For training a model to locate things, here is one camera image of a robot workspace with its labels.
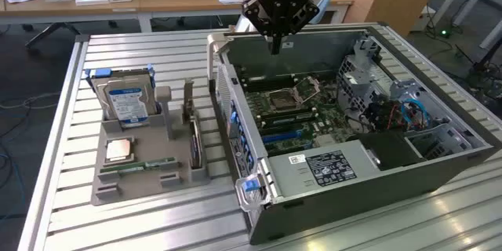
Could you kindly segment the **black fan shroud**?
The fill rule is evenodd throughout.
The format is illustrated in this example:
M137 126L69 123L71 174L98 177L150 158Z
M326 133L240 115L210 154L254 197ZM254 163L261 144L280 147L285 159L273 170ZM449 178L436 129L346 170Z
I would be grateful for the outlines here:
M358 133L346 139L348 142L353 140L360 140L365 149L372 152L380 170L425 162L401 133Z

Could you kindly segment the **black chair base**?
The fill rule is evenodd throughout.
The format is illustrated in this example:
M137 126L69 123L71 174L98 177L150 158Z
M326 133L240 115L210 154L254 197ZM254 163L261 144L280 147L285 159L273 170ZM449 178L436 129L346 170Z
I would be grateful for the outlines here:
M57 22L50 24L50 26L26 43L26 50L30 54L37 54L39 51L34 48L35 44L39 43L46 37L49 37L57 30L67 29L74 35L81 35L82 33L77 27L67 22Z

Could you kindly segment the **blue expansion slot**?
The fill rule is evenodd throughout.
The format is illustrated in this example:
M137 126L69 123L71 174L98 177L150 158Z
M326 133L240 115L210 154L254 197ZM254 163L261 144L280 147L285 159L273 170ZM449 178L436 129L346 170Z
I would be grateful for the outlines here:
M298 130L292 130L292 131L288 131L288 132L284 132L284 133L276 133L276 134L272 134L272 135L266 135L266 136L262 137L262 141L264 141L264 143L274 143L274 142L281 142L281 141L285 141L285 140L301 138L302 135L304 135L304 130L298 129Z

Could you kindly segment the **blue disk carrier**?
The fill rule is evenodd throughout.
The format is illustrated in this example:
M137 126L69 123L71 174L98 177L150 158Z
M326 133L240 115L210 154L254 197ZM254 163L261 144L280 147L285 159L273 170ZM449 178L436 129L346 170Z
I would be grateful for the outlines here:
M87 69L86 70L86 80L91 86L94 93L98 96L98 100L102 106L102 98L101 95L97 93L97 82L95 80L99 78L123 78L126 76L135 76L142 79L142 82L147 85L147 89L151 91L151 98L147 100L151 109L155 110L151 115L158 113L158 106L155 102L155 71L153 66L147 66L141 69L122 69L122 70L113 70L110 68L99 68L99 69Z

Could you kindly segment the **CPU socket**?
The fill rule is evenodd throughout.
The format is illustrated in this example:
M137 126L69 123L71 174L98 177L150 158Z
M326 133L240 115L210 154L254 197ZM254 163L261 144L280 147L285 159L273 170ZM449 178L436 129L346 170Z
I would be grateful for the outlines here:
M270 107L276 112L292 111L300 108L292 89L282 89L269 93Z

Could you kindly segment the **metal socket cover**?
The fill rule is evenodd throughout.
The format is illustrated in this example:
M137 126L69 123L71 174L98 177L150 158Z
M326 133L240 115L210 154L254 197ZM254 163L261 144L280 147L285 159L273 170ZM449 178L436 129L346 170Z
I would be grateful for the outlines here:
M306 103L321 92L321 84L313 76L308 76L296 85L293 92L297 101Z

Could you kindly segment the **blue case latch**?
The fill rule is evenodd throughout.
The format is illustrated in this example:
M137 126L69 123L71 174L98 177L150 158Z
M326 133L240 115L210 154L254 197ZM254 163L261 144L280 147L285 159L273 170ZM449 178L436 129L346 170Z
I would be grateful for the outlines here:
M264 186L264 181L262 181L262 175L250 175L242 184L242 189L245 192L253 192L256 190L261 190Z

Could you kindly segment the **hard disk with blue label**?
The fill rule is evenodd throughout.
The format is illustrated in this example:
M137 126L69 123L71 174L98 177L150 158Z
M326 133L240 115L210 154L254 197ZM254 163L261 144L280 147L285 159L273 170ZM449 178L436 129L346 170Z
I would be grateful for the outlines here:
M135 128L147 124L147 118L155 112L149 105L151 91L142 79L135 76L123 78L99 78L97 93L102 98L105 119L119 121L122 128Z

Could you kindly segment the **blue slot retainer strip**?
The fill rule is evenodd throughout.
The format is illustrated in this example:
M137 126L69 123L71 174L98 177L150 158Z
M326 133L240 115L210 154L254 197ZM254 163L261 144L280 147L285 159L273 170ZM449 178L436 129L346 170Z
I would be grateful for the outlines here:
M233 155L236 158L237 168L242 176L252 174L256 167L256 160L250 149L244 123L234 101L232 101L230 117L228 120L228 133Z

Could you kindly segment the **metal disk bay cage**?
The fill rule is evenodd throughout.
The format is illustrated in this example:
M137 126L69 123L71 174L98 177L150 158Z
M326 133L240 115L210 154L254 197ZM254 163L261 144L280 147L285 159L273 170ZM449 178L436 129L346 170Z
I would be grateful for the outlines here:
M338 69L338 102L362 114L369 105L390 97L393 78L378 65L381 46L373 39L361 39Z

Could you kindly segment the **silver CPU chip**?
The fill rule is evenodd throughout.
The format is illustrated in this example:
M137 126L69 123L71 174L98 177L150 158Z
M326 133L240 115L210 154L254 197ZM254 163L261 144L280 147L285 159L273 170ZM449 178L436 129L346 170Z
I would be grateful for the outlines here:
M131 155L131 141L129 139L113 140L107 143L106 161L126 160Z

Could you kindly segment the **grey power supply unit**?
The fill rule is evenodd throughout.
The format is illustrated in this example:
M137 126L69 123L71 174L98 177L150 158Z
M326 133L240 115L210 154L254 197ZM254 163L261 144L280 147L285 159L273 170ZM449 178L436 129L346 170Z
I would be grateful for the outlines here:
M269 158L273 185L288 198L353 184L380 174L360 140Z

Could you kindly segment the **small metal disk bay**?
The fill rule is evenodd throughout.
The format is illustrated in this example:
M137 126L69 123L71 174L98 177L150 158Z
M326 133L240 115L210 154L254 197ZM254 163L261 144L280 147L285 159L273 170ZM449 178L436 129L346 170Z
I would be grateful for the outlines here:
M449 124L441 124L436 128L423 131L412 130L405 133L405 136L427 160L473 149L472 143Z

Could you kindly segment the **white unit with red button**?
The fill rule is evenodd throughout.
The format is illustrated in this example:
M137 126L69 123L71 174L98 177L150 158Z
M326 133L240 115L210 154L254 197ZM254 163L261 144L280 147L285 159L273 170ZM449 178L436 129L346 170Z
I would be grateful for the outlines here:
M420 15L419 20L416 21L415 27L412 29L413 32L425 31L431 21L433 20L436 15L436 10L431 6L425 6Z

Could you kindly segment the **graphics card with black fan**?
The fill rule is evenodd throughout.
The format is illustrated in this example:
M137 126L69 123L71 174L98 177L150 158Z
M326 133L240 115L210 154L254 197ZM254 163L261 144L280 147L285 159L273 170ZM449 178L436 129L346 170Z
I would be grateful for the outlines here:
M184 85L184 123L189 124L192 132L192 168L204 167L204 141L201 137L200 114L194 102L194 80L186 79Z

